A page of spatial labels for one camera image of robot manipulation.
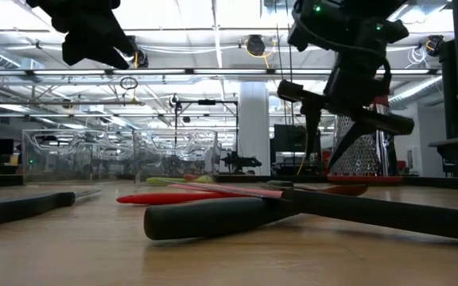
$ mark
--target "red handle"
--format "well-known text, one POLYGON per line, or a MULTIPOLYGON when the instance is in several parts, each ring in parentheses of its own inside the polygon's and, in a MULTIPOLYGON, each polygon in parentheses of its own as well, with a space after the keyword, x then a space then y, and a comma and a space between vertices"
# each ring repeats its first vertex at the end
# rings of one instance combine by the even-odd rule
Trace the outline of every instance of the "red handle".
POLYGON ((218 192, 205 193, 149 193, 127 195, 117 198, 118 203, 134 203, 146 205, 162 205, 173 203, 185 203, 199 199, 222 199, 230 197, 243 197, 245 195, 224 194, 218 192))

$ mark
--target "wooden table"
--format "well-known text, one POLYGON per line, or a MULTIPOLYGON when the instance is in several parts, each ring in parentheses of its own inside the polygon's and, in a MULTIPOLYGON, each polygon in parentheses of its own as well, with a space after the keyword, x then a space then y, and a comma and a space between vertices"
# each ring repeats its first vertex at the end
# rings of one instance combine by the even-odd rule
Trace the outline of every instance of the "wooden table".
MULTIPOLYGON (((0 197, 60 187, 86 188, 8 187, 0 197)), ((225 238, 152 242, 142 228, 144 207, 115 202, 134 187, 97 187, 95 199, 0 225, 0 285, 458 284, 455 240, 298 215, 225 238)), ((453 190, 375 187, 366 196, 458 207, 453 190)))

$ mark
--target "white column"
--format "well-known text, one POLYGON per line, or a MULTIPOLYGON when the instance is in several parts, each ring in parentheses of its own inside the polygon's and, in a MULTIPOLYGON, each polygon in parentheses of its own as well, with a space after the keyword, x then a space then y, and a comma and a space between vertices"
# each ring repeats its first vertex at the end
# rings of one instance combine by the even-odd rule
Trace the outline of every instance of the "white column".
POLYGON ((266 82, 242 82, 239 86, 239 151, 241 157, 255 157, 262 163, 255 175, 270 175, 269 92, 266 82))

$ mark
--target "black knife handle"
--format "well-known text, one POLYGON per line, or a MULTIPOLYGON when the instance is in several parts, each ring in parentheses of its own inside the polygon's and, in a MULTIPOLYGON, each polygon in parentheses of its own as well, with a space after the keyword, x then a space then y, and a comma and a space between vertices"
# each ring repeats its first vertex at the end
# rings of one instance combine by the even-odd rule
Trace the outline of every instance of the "black knife handle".
POLYGON ((41 215, 58 207, 70 207, 75 201, 76 194, 73 192, 0 199, 0 223, 41 215))
POLYGON ((292 215, 297 212, 259 198, 204 199, 147 207, 144 231, 153 240, 213 238, 251 230, 292 215))
POLYGON ((458 210, 312 191, 283 191, 306 214, 458 239, 458 210))

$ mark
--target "desk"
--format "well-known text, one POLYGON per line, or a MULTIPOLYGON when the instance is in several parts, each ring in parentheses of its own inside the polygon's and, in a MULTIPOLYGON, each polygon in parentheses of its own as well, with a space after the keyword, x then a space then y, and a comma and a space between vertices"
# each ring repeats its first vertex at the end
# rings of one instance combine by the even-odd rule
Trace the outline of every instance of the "desk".
MULTIPOLYGON (((0 187, 0 197, 85 186, 0 187)), ((225 238, 152 242, 144 207, 120 205, 128 183, 97 198, 0 225, 0 285, 458 284, 458 241, 298 215, 225 238)), ((171 191, 143 187, 139 191, 171 191)), ((458 191, 373 187, 367 197, 458 207, 458 191)))

